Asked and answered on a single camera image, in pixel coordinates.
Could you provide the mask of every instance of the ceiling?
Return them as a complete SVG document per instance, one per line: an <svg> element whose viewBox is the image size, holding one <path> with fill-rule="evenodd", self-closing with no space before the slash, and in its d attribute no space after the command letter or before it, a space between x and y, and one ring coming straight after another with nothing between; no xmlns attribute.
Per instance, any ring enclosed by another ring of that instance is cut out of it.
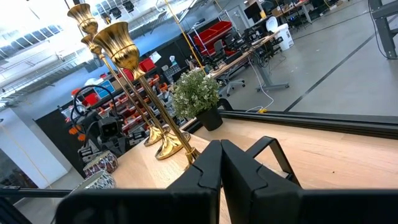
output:
<svg viewBox="0 0 398 224"><path fill-rule="evenodd" d="M62 0L13 0L0 24L0 108L23 101L23 96L51 85L84 67L94 66L93 56L80 43L82 38L73 19L66 16L68 7ZM156 27L172 19L164 0L131 0L134 11L128 13L122 0L86 0L99 28L105 23L101 13L118 7L122 15L114 21L127 21L134 39L151 33ZM191 11L208 0L169 0L174 13L180 17L189 7Z"/></svg>

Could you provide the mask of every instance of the office chair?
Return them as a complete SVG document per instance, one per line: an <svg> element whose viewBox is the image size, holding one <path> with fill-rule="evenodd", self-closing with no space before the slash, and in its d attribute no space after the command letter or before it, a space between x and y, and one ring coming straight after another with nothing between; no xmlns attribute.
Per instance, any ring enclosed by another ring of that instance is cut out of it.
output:
<svg viewBox="0 0 398 224"><path fill-rule="evenodd" d="M217 40L217 42L214 43L214 50L216 52L216 55L217 54L223 54L223 56L226 58L225 49L223 47L223 41L222 40ZM224 74L224 75L222 75L222 76L217 78L218 81L223 82L224 85L225 85L218 92L220 94L220 96L222 96L222 93L224 91L226 91L226 96L227 97L230 96L229 93L230 93L231 89L233 90L234 86L236 86L236 85L242 85L243 87L245 87L243 78L231 81L233 74L234 74L234 72L228 72L228 73L226 73L226 74Z"/></svg>

